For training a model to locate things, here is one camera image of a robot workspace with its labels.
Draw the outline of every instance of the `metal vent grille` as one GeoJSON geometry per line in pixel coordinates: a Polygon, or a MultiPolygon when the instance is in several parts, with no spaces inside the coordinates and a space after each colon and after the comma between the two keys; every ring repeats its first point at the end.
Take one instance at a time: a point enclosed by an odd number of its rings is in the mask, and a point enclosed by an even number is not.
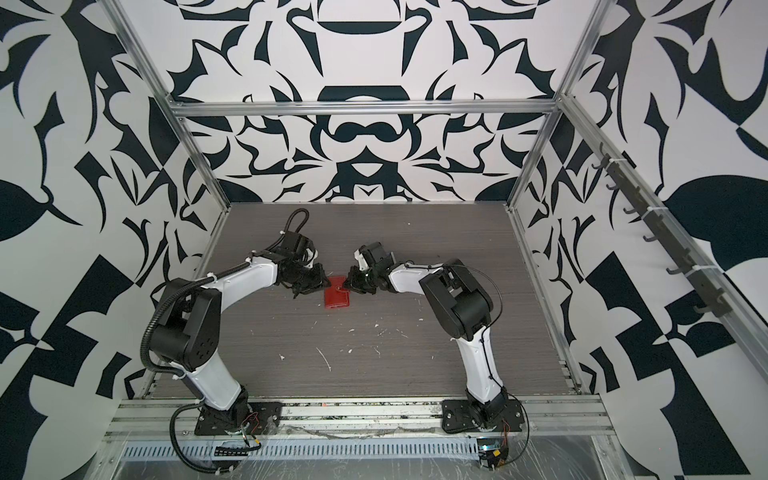
{"type": "MultiPolygon", "coordinates": [[[[180,442],[190,458],[210,458],[213,446],[207,441],[180,442]]],[[[475,439],[334,439],[265,440],[249,460],[347,460],[364,458],[461,458],[476,460],[475,439]]],[[[146,462],[175,460],[170,442],[128,442],[123,460],[146,462]]]]}

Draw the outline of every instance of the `cable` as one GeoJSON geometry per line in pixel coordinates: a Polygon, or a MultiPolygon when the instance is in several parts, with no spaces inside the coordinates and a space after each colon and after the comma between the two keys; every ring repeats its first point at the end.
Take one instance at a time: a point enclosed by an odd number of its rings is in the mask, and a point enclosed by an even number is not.
{"type": "Polygon", "coordinates": [[[160,303],[155,309],[154,315],[152,315],[152,318],[150,319],[149,324],[147,325],[147,328],[144,329],[144,335],[141,337],[141,344],[139,345],[139,357],[141,358],[141,364],[144,365],[144,368],[146,368],[150,372],[170,373],[179,377],[184,376],[184,372],[181,369],[177,369],[172,366],[158,365],[152,361],[152,358],[149,357],[149,344],[150,344],[150,341],[152,340],[152,333],[154,333],[155,329],[157,328],[157,323],[160,321],[160,318],[162,318],[162,316],[166,313],[166,311],[169,308],[171,308],[179,299],[187,296],[189,292],[191,292],[192,290],[198,288],[199,286],[203,286],[207,283],[213,282],[214,278],[221,278],[227,275],[231,275],[249,266],[250,266],[250,262],[243,262],[239,265],[233,266],[228,270],[225,270],[220,273],[216,273],[215,276],[206,276],[199,280],[189,282],[188,284],[182,286],[179,290],[176,290],[175,292],[173,292],[171,295],[168,296],[168,298],[166,298],[162,303],[160,303]]]}
{"type": "Polygon", "coordinates": [[[179,414],[185,410],[198,409],[201,406],[202,404],[199,404],[199,403],[191,403],[190,405],[180,406],[178,409],[176,409],[176,412],[174,412],[174,414],[170,416],[170,426],[169,426],[169,432],[168,432],[170,433],[170,445],[174,448],[174,452],[176,452],[176,455],[178,455],[181,462],[184,463],[187,467],[192,468],[195,472],[217,475],[222,472],[221,468],[206,467],[203,465],[198,465],[195,462],[192,462],[184,454],[184,452],[181,451],[179,442],[178,440],[176,440],[176,417],[178,417],[179,414]]]}
{"type": "MultiPolygon", "coordinates": [[[[405,268],[413,268],[413,266],[409,266],[409,264],[415,266],[415,264],[411,260],[406,261],[403,264],[403,266],[405,268]]],[[[486,275],[481,270],[478,270],[478,269],[476,269],[476,268],[474,268],[472,266],[459,265],[458,263],[444,263],[442,265],[424,265],[424,266],[420,266],[420,267],[421,268],[426,268],[427,270],[431,270],[433,268],[440,268],[441,266],[459,266],[459,267],[463,267],[463,268],[466,268],[467,270],[471,270],[471,271],[473,271],[475,273],[479,273],[479,274],[483,275],[483,277],[485,277],[487,281],[491,282],[491,285],[493,285],[493,288],[496,289],[496,295],[498,295],[498,313],[496,314],[496,317],[488,324],[488,328],[493,326],[493,324],[496,323],[496,320],[498,320],[499,317],[502,316],[502,312],[504,311],[504,299],[502,298],[502,291],[498,288],[498,285],[496,285],[496,282],[494,282],[493,279],[490,276],[486,275]]]]}
{"type": "Polygon", "coordinates": [[[280,242],[282,242],[283,238],[286,236],[285,232],[290,231],[290,224],[293,222],[293,218],[299,213],[304,214],[304,220],[302,220],[301,223],[299,223],[299,227],[296,228],[296,233],[299,233],[299,230],[301,230],[304,224],[310,219],[310,211],[306,208],[297,208],[288,216],[288,221],[286,222],[286,226],[283,228],[283,233],[281,233],[277,240],[275,240],[275,242],[272,245],[269,245],[265,250],[272,251],[274,247],[280,245],[280,242]]]}
{"type": "Polygon", "coordinates": [[[520,408],[523,410],[523,420],[525,421],[525,425],[527,426],[525,430],[525,443],[523,444],[522,450],[520,450],[517,456],[515,456],[512,460],[506,462],[506,463],[515,463],[518,460],[518,458],[523,456],[523,454],[525,453],[525,450],[528,448],[528,440],[531,439],[531,423],[528,421],[528,412],[525,411],[525,405],[523,405],[523,402],[521,402],[520,399],[518,399],[518,397],[512,395],[511,393],[509,395],[513,399],[515,399],[517,403],[520,404],[520,408]]]}

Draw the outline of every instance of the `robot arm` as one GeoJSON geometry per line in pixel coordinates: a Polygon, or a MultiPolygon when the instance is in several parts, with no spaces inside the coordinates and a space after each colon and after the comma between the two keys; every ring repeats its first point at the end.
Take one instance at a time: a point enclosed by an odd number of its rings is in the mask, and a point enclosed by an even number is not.
{"type": "Polygon", "coordinates": [[[507,405],[507,392],[491,351],[493,302],[469,268],[458,259],[436,265],[397,263],[378,242],[360,247],[355,258],[358,265],[350,269],[344,283],[348,290],[426,296],[440,326],[456,339],[462,355],[472,419],[480,428],[496,426],[507,405]]]}
{"type": "Polygon", "coordinates": [[[161,305],[171,299],[170,306],[149,334],[149,349],[180,372],[174,378],[182,379],[207,407],[229,412],[232,423],[238,424],[246,411],[247,392],[219,357],[221,313],[271,285],[290,288],[294,298],[330,286],[323,265],[314,262],[316,258],[310,239],[285,231],[267,250],[251,252],[239,266],[220,275],[209,273],[205,284],[190,289],[190,282],[172,280],[161,298],[161,305]]]}

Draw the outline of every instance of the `gray wooden surface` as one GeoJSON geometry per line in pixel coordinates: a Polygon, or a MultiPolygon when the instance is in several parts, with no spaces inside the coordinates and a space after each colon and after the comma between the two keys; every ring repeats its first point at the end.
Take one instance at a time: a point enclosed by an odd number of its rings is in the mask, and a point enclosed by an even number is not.
{"type": "MultiPolygon", "coordinates": [[[[243,261],[271,244],[297,205],[234,204],[207,271],[243,261]]],[[[310,204],[301,233],[330,276],[346,275],[353,252],[382,242],[398,260],[458,257],[498,284],[504,314],[492,328],[499,375],[515,394],[568,391],[545,320],[501,204],[310,204]]],[[[296,217],[293,227],[298,225],[296,217]]],[[[478,277],[491,294],[487,280],[478,277]]],[[[219,352],[252,396],[463,395],[465,372],[425,298],[412,293],[350,293],[350,306],[326,310],[323,293],[282,286],[248,296],[222,315],[219,352]]],[[[168,376],[155,397],[190,393],[168,376]]]]}

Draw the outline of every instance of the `black and white patterned wall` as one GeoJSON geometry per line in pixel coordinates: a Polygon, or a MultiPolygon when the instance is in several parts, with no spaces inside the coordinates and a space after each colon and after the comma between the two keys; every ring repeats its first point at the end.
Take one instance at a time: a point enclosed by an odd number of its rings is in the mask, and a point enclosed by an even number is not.
{"type": "Polygon", "coordinates": [[[768,384],[597,162],[563,118],[518,203],[584,388],[638,478],[763,478],[768,384]]]}
{"type": "Polygon", "coordinates": [[[575,97],[768,318],[768,2],[620,0],[575,97]]]}
{"type": "Polygon", "coordinates": [[[79,478],[220,208],[93,0],[0,7],[2,476],[79,478]]]}
{"type": "MultiPolygon", "coordinates": [[[[178,101],[551,98],[594,0],[124,2],[178,101]]],[[[539,114],[191,119],[232,201],[506,200],[539,114]]]]}
{"type": "MultiPolygon", "coordinates": [[[[575,89],[763,318],[766,7],[620,0],[575,89]]],[[[638,478],[764,478],[768,385],[597,161],[563,119],[518,205],[584,384],[638,478]]]]}
{"type": "Polygon", "coordinates": [[[125,0],[180,101],[552,97],[594,0],[125,0]]]}
{"type": "Polygon", "coordinates": [[[190,118],[232,201],[506,200],[543,114],[190,118]]]}

